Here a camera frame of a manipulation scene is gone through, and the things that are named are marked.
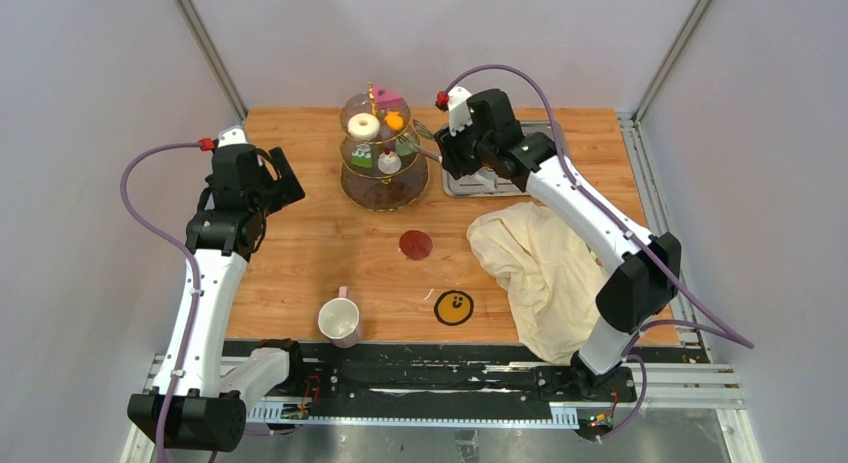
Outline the three-tier glass cake stand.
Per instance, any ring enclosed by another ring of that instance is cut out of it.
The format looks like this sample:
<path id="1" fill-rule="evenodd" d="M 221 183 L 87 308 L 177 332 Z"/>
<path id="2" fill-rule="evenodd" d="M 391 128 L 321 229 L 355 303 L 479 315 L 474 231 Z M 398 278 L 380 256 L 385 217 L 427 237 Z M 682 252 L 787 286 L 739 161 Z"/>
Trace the three-tier glass cake stand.
<path id="1" fill-rule="evenodd" d="M 340 185 L 350 200 L 368 210 L 394 211 L 423 193 L 427 157 L 399 93 L 369 83 L 346 101 L 339 121 L 344 132 Z"/>

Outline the metal baking tray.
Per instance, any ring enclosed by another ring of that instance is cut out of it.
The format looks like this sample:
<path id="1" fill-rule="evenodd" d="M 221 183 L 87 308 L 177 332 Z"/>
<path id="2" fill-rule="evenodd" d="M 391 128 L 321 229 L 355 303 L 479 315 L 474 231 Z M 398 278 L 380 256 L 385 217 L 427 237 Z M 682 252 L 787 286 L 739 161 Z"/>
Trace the metal baking tray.
<path id="1" fill-rule="evenodd" d="M 554 139 L 555 133 L 558 133 L 562 138 L 565 137 L 564 129 L 558 122 L 553 126 L 547 120 L 525 120 L 521 121 L 520 124 L 525 135 L 541 132 L 551 139 Z M 442 169 L 441 178 L 444 192 L 453 198 L 513 197 L 522 195 L 522 192 L 511 181 L 497 177 L 491 170 L 481 169 L 474 175 L 455 179 L 446 170 Z"/>

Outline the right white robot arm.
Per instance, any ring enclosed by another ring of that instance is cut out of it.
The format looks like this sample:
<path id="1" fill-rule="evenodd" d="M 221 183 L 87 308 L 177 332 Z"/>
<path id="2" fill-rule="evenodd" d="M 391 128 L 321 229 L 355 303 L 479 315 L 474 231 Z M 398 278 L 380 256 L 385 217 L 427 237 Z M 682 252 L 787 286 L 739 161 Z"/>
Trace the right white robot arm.
<path id="1" fill-rule="evenodd" d="M 671 233 L 653 235 L 598 192 L 555 141 L 559 131 L 530 132 L 516 118 L 507 94 L 462 87 L 441 91 L 437 108 L 448 124 L 435 141 L 452 178 L 482 169 L 510 181 L 564 221 L 600 259 L 609 279 L 595 298 L 600 320 L 577 351 L 574 391 L 594 400 L 608 391 L 611 371 L 644 323 L 662 312 L 678 290 L 682 248 Z"/>

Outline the white ring donut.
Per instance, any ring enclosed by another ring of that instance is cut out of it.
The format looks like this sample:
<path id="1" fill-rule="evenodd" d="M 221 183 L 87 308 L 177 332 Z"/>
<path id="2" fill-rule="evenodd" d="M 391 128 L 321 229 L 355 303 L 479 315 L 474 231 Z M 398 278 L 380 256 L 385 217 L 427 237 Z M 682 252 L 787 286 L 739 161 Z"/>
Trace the white ring donut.
<path id="1" fill-rule="evenodd" d="M 380 120 L 371 113 L 357 113 L 346 123 L 347 134 L 358 141 L 373 141 L 381 131 Z"/>

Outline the green cake slice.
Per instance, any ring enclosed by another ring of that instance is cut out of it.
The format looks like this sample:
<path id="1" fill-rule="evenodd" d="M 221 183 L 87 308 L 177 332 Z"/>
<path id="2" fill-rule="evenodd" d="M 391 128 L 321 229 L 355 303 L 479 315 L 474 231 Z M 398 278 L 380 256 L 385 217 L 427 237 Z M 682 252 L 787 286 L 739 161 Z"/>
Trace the green cake slice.
<path id="1" fill-rule="evenodd" d="M 350 154 L 350 163 L 359 168 L 373 167 L 372 149 L 369 144 L 356 145 Z"/>

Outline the orange pastry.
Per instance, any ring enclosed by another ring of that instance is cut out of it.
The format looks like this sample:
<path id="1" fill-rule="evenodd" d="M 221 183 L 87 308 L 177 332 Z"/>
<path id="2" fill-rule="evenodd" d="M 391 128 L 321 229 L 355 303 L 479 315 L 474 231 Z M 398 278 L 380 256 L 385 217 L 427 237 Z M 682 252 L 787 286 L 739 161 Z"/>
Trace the orange pastry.
<path id="1" fill-rule="evenodd" d="M 386 111 L 383 116 L 383 123 L 392 132 L 401 132 L 406 127 L 406 120 L 399 111 Z"/>

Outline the green cupcake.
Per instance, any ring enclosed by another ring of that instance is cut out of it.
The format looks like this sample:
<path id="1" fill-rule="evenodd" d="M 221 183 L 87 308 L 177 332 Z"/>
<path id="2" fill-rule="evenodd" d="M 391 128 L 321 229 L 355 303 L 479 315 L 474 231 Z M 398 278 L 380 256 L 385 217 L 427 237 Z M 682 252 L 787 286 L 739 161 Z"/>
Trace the green cupcake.
<path id="1" fill-rule="evenodd" d="M 416 137 L 402 135 L 396 139 L 395 152 L 399 157 L 414 155 L 419 151 L 419 140 Z"/>

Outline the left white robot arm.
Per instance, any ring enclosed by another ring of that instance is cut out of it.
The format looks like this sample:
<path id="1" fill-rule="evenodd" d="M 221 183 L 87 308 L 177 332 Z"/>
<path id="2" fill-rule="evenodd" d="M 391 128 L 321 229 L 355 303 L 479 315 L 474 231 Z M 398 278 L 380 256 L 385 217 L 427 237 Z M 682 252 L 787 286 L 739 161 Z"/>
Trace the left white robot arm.
<path id="1" fill-rule="evenodd" d="M 131 396 L 127 415 L 155 445 L 161 462 L 169 450 L 233 451 L 247 413 L 269 392 L 293 396 L 306 385 L 301 345 L 271 339 L 227 374 L 221 356 L 233 300 L 247 265 L 265 239 L 269 215 L 304 199 L 305 192 L 283 150 L 218 140 L 194 143 L 212 154 L 212 172 L 196 213 L 178 240 L 146 220 L 132 205 L 128 180 L 147 150 L 123 171 L 120 195 L 128 213 L 182 253 L 184 289 L 166 355 L 152 387 Z"/>

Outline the white cupcake with cherry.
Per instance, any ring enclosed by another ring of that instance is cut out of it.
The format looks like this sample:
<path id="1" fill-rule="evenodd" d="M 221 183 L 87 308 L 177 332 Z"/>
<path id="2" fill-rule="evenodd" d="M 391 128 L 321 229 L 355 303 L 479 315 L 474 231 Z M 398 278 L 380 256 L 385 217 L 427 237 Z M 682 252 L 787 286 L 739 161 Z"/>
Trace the white cupcake with cherry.
<path id="1" fill-rule="evenodd" d="M 395 151 L 382 152 L 377 160 L 377 168 L 383 175 L 393 175 L 402 168 L 403 162 Z"/>

